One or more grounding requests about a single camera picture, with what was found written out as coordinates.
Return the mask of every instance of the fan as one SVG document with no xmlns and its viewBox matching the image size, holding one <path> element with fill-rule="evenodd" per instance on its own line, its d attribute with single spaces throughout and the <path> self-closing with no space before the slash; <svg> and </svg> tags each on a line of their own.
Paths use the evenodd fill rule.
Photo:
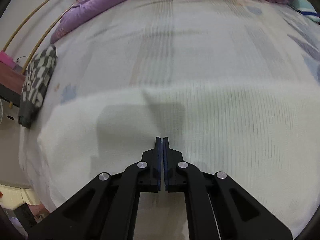
<svg viewBox="0 0 320 240">
<path fill-rule="evenodd" d="M 0 99 L 0 124 L 2 122 L 2 117 L 3 117 L 3 107 L 2 107 L 2 102 L 1 102 L 1 99 Z"/>
</svg>

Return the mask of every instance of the wall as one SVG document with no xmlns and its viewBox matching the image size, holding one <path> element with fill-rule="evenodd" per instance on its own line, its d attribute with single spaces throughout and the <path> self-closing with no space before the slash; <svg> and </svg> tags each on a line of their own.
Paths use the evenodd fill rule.
<svg viewBox="0 0 320 240">
<path fill-rule="evenodd" d="M 6 44 L 11 34 L 19 24 L 44 0 L 12 0 L 0 18 L 0 49 Z M 16 60 L 28 56 L 48 27 L 76 0 L 52 0 L 41 8 L 12 41 L 6 53 Z M 50 34 L 44 40 L 41 48 L 49 44 Z M 22 58 L 23 65 L 27 58 Z M 28 186 L 18 162 L 19 130 L 17 119 L 8 119 L 7 114 L 17 117 L 18 109 L 10 110 L 4 104 L 4 120 L 0 124 L 0 183 L 18 187 Z"/>
</svg>

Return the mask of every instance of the white bed sheet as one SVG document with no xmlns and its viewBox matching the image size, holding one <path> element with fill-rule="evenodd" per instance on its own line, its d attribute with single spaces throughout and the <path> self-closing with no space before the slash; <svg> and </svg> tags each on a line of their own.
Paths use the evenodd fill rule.
<svg viewBox="0 0 320 240">
<path fill-rule="evenodd" d="M 37 137 L 55 106 L 103 90 L 190 80 L 316 84 L 317 58 L 303 48 L 318 50 L 319 33 L 289 7 L 261 0 L 119 4 L 56 43 L 58 63 L 43 108 L 30 130 L 21 128 L 20 166 L 52 211 L 50 166 Z"/>
</svg>

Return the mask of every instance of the tiled floor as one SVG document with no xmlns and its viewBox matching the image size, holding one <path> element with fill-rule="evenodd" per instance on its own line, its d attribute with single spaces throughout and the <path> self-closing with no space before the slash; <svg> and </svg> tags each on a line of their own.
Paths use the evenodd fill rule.
<svg viewBox="0 0 320 240">
<path fill-rule="evenodd" d="M 15 209 L 23 203 L 31 205 L 41 204 L 36 193 L 32 189 L 0 185 L 0 192 L 3 194 L 2 198 L 0 198 L 0 205 L 7 209 Z"/>
</svg>

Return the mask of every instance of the checkered cloth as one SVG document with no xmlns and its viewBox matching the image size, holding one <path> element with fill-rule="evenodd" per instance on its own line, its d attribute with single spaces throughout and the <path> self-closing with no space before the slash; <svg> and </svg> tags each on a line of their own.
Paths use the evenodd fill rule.
<svg viewBox="0 0 320 240">
<path fill-rule="evenodd" d="M 43 104 L 47 87 L 57 64 L 57 49 L 50 45 L 34 56 L 27 68 L 20 99 L 19 124 L 30 128 Z"/>
</svg>

